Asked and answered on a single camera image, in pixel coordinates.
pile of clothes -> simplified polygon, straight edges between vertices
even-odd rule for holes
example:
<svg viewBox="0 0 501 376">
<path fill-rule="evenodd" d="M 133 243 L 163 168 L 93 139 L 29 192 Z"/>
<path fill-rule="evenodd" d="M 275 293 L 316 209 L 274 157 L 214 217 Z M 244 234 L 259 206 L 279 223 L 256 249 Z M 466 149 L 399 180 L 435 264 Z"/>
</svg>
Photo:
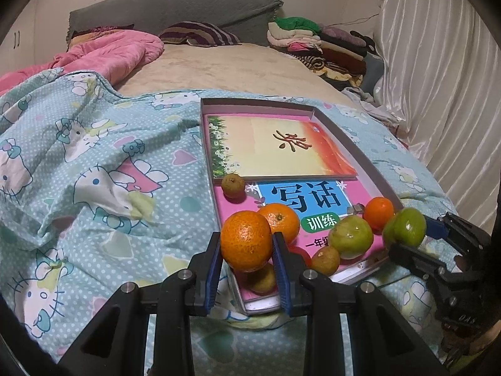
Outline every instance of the pile of clothes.
<svg viewBox="0 0 501 376">
<path fill-rule="evenodd" d="M 308 69 L 342 91 L 345 87 L 363 88 L 367 60 L 377 57 L 374 41 L 356 31 L 351 33 L 334 26 L 323 26 L 302 17 L 277 18 L 268 24 L 270 46 L 299 59 Z M 382 75 L 380 60 L 376 81 Z"/>
</svg>

green label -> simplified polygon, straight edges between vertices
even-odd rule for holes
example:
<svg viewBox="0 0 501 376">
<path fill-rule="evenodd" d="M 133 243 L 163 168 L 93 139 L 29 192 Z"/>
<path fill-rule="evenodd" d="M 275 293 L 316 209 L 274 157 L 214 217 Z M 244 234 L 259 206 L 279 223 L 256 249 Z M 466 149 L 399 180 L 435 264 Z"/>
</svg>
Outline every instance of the green label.
<svg viewBox="0 0 501 376">
<path fill-rule="evenodd" d="M 339 221 L 339 216 L 335 213 L 320 213 L 302 218 L 301 227 L 308 233 L 316 233 L 332 228 Z"/>
</svg>

striped pillow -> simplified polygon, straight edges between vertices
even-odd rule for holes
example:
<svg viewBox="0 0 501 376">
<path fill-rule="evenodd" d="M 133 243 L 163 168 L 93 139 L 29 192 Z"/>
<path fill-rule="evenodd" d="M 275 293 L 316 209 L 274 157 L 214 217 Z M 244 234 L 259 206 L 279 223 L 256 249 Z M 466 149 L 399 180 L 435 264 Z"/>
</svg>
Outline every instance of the striped pillow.
<svg viewBox="0 0 501 376">
<path fill-rule="evenodd" d="M 165 44 L 183 44 L 201 46 L 238 45 L 239 39 L 230 32 L 223 31 L 207 22 L 183 21 L 171 25 L 160 34 Z"/>
</svg>

mandarin orange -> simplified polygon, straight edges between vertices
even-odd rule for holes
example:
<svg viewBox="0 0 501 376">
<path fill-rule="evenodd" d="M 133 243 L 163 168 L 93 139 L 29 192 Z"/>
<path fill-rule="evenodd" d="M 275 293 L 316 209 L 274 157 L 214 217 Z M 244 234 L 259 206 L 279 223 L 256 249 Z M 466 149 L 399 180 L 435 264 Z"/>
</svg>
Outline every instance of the mandarin orange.
<svg viewBox="0 0 501 376">
<path fill-rule="evenodd" d="M 375 232 L 381 232 L 385 224 L 393 217 L 395 210 L 387 198 L 377 196 L 365 205 L 363 218 Z"/>
<path fill-rule="evenodd" d="M 282 232 L 289 245 L 299 233 L 301 222 L 296 212 L 283 203 L 269 203 L 257 213 L 263 215 L 271 227 L 271 233 Z"/>
<path fill-rule="evenodd" d="M 271 257 L 270 225 L 257 212 L 235 212 L 222 225 L 220 244 L 223 258 L 234 270 L 259 270 Z"/>
</svg>

green apple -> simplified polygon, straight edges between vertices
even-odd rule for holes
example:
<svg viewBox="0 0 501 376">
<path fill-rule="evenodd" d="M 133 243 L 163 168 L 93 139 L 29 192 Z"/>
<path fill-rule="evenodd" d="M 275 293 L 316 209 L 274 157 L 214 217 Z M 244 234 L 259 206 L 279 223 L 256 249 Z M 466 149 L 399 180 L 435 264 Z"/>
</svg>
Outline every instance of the green apple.
<svg viewBox="0 0 501 376">
<path fill-rule="evenodd" d="M 419 247 L 426 235 L 426 219 L 415 208 L 407 207 L 392 217 L 383 229 L 386 248 L 395 243 Z"/>
<path fill-rule="evenodd" d="M 369 223 L 357 215 L 350 215 L 331 229 L 327 241 L 342 259 L 351 260 L 370 249 L 374 235 Z"/>
</svg>

